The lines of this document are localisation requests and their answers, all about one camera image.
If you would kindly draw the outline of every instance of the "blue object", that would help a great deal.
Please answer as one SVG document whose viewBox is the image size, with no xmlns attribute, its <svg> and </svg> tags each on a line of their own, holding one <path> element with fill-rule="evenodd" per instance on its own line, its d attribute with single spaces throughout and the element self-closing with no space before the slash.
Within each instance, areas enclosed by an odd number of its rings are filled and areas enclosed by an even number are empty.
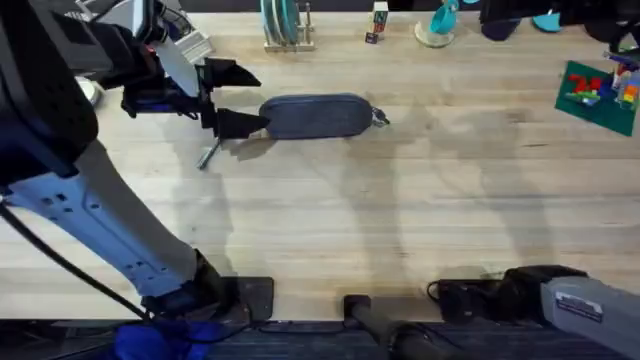
<svg viewBox="0 0 640 360">
<path fill-rule="evenodd" d="M 271 120 L 267 131 L 275 140 L 355 136 L 373 121 L 371 104 L 354 94 L 276 96 L 259 113 Z"/>
<path fill-rule="evenodd" d="M 458 7 L 457 0 L 448 0 L 433 14 L 429 30 L 440 35 L 448 34 L 456 26 L 456 11 Z"/>
<path fill-rule="evenodd" d="M 179 337 L 213 340 L 219 337 L 221 325 L 211 322 L 163 322 L 166 333 L 146 325 L 129 325 L 118 329 L 114 355 L 119 360 L 202 360 L 211 345 L 191 344 Z"/>
<path fill-rule="evenodd" d="M 534 16 L 531 20 L 540 31 L 555 33 L 562 30 L 560 27 L 560 14 Z"/>
</svg>

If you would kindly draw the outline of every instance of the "wooden tabletop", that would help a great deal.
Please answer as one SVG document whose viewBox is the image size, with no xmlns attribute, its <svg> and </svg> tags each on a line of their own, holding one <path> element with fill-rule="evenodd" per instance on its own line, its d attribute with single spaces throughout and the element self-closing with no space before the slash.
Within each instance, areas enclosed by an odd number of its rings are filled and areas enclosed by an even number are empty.
<svg viewBox="0 0 640 360">
<path fill-rule="evenodd" d="M 272 96 L 353 92 L 392 125 L 352 139 L 229 142 L 200 172 L 211 135 L 176 115 L 130 119 L 109 92 L 100 140 L 149 208 L 223 274 L 269 275 L 275 318 L 337 319 L 367 293 L 395 313 L 435 318 L 429 281 L 563 264 L 640 292 L 640 146 L 553 109 L 566 61 L 608 69 L 582 28 L 543 34 L 528 21 L 504 43 L 459 16 L 447 48 L 412 33 L 426 14 L 392 13 L 364 42 L 365 13 L 313 14 L 318 49 L 267 54 L 259 14 L 198 14 L 217 56 L 261 88 L 216 90 L 255 112 Z M 114 269 L 46 220 L 19 212 L 71 261 L 139 301 Z M 131 315 L 0 224 L 0 317 Z"/>
</svg>

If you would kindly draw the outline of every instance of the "black cable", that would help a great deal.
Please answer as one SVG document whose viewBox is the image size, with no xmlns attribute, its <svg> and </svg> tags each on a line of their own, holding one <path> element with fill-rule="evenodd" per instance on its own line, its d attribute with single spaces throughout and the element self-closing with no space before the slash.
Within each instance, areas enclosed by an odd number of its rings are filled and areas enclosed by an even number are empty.
<svg viewBox="0 0 640 360">
<path fill-rule="evenodd" d="M 451 340 L 449 337 L 447 337 L 446 335 L 442 334 L 441 332 L 437 331 L 436 329 L 424 324 L 424 323 L 417 323 L 418 327 L 423 329 L 423 332 L 430 332 L 433 335 L 439 337 L 441 340 L 444 340 L 444 342 L 446 342 L 447 344 L 453 346 L 454 348 L 458 349 L 458 350 L 464 350 L 464 348 L 460 345 L 458 345 L 456 342 L 454 342 L 453 340 Z"/>
<path fill-rule="evenodd" d="M 89 286 L 94 289 L 100 291 L 101 293 L 107 295 L 111 299 L 118 302 L 120 305 L 127 308 L 132 313 L 136 314 L 139 318 L 145 321 L 151 321 L 151 318 L 145 315 L 145 313 L 138 309 L 137 306 L 133 305 L 129 300 L 120 296 L 120 294 L 111 290 L 98 280 L 94 279 L 89 274 L 80 270 L 77 266 L 70 263 L 63 256 L 58 254 L 55 250 L 53 250 L 49 245 L 47 245 L 44 241 L 42 241 L 36 234 L 34 234 L 28 227 L 26 227 L 20 219 L 18 219 L 7 207 L 0 203 L 0 216 L 13 227 L 20 235 L 22 235 L 31 245 L 33 245 L 40 252 L 45 254 L 49 259 L 53 260 L 56 264 L 60 265 L 63 269 L 72 273 L 74 276 L 79 278 L 80 280 L 87 283 Z"/>
<path fill-rule="evenodd" d="M 29 243 L 31 243 L 31 245 L 33 245 L 36 249 L 38 249 L 40 252 L 46 255 L 49 259 L 53 260 L 56 264 L 58 264 L 63 269 L 67 270 L 68 272 L 70 272 L 80 280 L 84 281 L 89 286 L 93 287 L 94 289 L 110 297 L 120 305 L 124 306 L 125 308 L 127 308 L 127 310 L 131 311 L 140 319 L 142 319 L 146 324 L 154 327 L 156 330 L 158 330 L 164 335 L 167 335 L 173 338 L 178 338 L 182 341 L 186 341 L 193 344 L 208 345 L 208 344 L 217 344 L 219 342 L 225 341 L 235 335 L 240 334 L 241 332 L 247 330 L 249 327 L 252 326 L 251 315 L 250 315 L 249 322 L 247 323 L 247 325 L 244 325 L 239 329 L 236 329 L 230 332 L 229 334 L 226 334 L 218 339 L 213 339 L 213 340 L 191 339 L 189 337 L 185 337 L 180 334 L 170 333 L 166 329 L 163 329 L 157 322 L 155 322 L 154 319 L 152 319 L 149 316 L 149 314 L 140 310 L 137 306 L 132 304 L 129 300 L 120 296 L 120 294 L 111 290 L 109 287 L 107 287 L 100 281 L 93 278 L 91 275 L 85 273 L 80 268 L 78 268 L 77 266 L 69 262 L 62 255 L 58 254 L 49 245 L 47 245 L 44 241 L 42 241 L 38 237 L 38 235 L 34 234 L 31 230 L 29 230 L 29 228 L 26 225 L 24 225 L 24 223 L 20 221 L 20 219 L 18 219 L 11 211 L 9 211 L 9 209 L 2 202 L 0 202 L 0 217 L 2 217 L 11 227 L 13 227 L 20 235 L 22 235 Z"/>
<path fill-rule="evenodd" d="M 286 322 L 289 326 L 293 325 L 293 321 L 287 321 Z M 257 330 L 263 334 L 269 334 L 269 335 L 309 335 L 309 336 L 330 336 L 330 335 L 339 335 L 342 334 L 344 332 L 347 332 L 351 329 L 349 329 L 344 321 L 340 322 L 340 328 L 337 330 L 322 330 L 322 331 L 315 331 L 315 330 L 311 330 L 311 331 L 295 331 L 295 330 L 269 330 L 268 326 L 270 325 L 274 325 L 274 324 L 282 324 L 282 322 L 280 321 L 269 321 L 269 322 L 265 322 L 264 324 L 262 324 L 261 326 L 257 327 Z"/>
</svg>

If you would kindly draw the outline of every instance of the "green lego baseplate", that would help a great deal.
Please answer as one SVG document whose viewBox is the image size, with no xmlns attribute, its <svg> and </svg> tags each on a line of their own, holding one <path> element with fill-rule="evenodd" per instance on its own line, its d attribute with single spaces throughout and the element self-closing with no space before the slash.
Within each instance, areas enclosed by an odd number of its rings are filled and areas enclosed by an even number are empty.
<svg viewBox="0 0 640 360">
<path fill-rule="evenodd" d="M 592 77 L 605 79 L 609 76 L 609 74 L 603 71 L 596 70 L 575 61 L 569 61 L 562 79 L 562 85 L 560 85 L 560 90 L 558 91 L 558 97 L 556 98 L 556 109 L 625 136 L 631 136 L 631 134 L 633 134 L 635 111 L 622 109 L 620 104 L 615 101 L 615 98 L 602 97 L 600 101 L 593 106 L 579 104 L 566 98 L 565 94 L 573 92 L 576 86 L 575 82 L 569 81 L 569 75 L 582 75 L 587 79 L 591 79 Z"/>
</svg>

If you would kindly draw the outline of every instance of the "black mount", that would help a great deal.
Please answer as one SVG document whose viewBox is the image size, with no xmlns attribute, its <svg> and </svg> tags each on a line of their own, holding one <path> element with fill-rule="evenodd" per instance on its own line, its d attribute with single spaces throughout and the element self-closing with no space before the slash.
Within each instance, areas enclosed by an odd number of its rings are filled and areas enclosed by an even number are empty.
<svg viewBox="0 0 640 360">
<path fill-rule="evenodd" d="M 502 280 L 443 279 L 436 282 L 437 302 L 448 323 L 467 324 L 480 317 L 546 325 L 540 285 L 566 276 L 588 277 L 584 271 L 565 266 L 539 265 L 509 269 Z"/>
</svg>

